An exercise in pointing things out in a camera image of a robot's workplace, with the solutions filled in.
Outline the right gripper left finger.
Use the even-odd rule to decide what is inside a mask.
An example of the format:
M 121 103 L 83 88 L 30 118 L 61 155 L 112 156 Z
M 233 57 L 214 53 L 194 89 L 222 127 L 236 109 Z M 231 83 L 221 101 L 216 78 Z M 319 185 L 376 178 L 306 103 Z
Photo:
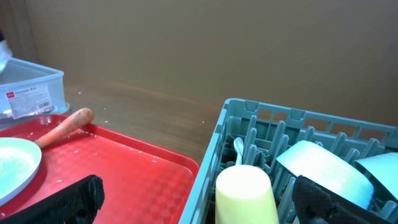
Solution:
M 51 196 L 1 220 L 1 224 L 94 222 L 104 204 L 103 180 L 89 175 Z

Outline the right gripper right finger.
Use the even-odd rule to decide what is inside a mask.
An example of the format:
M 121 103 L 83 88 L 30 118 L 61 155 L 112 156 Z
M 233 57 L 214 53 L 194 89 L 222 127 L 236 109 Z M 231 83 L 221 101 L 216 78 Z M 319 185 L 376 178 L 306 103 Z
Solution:
M 390 200 L 379 213 L 371 212 L 302 175 L 295 180 L 292 201 L 300 224 L 397 223 L 397 203 Z

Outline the light blue bowl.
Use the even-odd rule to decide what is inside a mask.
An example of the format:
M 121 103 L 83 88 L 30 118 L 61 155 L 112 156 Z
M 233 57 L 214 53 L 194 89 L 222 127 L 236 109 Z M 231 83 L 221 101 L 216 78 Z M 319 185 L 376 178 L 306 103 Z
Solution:
M 370 181 L 318 144 L 299 141 L 276 160 L 294 176 L 303 175 L 363 209 L 371 203 L 374 187 Z

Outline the yellow plastic cup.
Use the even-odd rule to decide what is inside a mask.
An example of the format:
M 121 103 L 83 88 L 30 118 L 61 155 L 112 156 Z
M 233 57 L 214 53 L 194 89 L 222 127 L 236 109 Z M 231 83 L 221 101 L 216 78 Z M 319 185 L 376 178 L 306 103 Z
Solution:
M 220 172 L 216 178 L 215 223 L 279 223 L 269 176 L 249 165 Z

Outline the light blue plate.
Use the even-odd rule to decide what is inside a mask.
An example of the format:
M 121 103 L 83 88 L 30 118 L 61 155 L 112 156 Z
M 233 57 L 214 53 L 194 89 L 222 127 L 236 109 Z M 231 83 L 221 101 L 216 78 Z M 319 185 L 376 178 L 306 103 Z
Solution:
M 35 177 L 42 151 L 34 142 L 1 138 L 1 206 L 24 190 Z

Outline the green bowl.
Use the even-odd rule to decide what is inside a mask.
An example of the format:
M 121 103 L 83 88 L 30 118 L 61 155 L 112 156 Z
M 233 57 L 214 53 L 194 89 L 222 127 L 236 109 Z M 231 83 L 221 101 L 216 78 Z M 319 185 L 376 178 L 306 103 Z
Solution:
M 368 172 L 397 200 L 397 153 L 389 152 L 354 162 L 358 170 Z

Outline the orange carrot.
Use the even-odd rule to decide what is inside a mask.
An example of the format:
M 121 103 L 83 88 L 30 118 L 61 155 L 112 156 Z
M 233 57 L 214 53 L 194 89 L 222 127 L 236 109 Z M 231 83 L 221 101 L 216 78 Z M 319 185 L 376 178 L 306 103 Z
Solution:
M 47 134 L 38 138 L 34 143 L 41 149 L 51 145 L 55 141 L 67 136 L 87 125 L 94 120 L 94 112 L 89 108 L 82 108 L 62 121 L 57 127 L 53 128 Z

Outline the white plastic spoon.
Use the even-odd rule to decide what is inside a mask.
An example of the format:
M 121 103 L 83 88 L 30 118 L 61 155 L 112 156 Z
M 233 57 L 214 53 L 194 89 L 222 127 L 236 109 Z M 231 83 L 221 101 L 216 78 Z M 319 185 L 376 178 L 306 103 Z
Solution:
M 244 143 L 243 143 L 243 139 L 240 137 L 237 137 L 234 141 L 233 141 L 233 147 L 234 150 L 236 152 L 236 162 L 235 164 L 241 165 L 243 163 L 243 151 L 244 151 Z

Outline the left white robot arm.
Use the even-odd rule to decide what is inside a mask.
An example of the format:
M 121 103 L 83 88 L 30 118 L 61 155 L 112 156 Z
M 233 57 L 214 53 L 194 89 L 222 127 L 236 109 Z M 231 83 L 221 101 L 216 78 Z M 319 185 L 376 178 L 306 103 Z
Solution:
M 12 58 L 12 55 L 13 53 L 8 46 L 5 35 L 0 31 L 0 72 L 5 69 L 8 61 Z

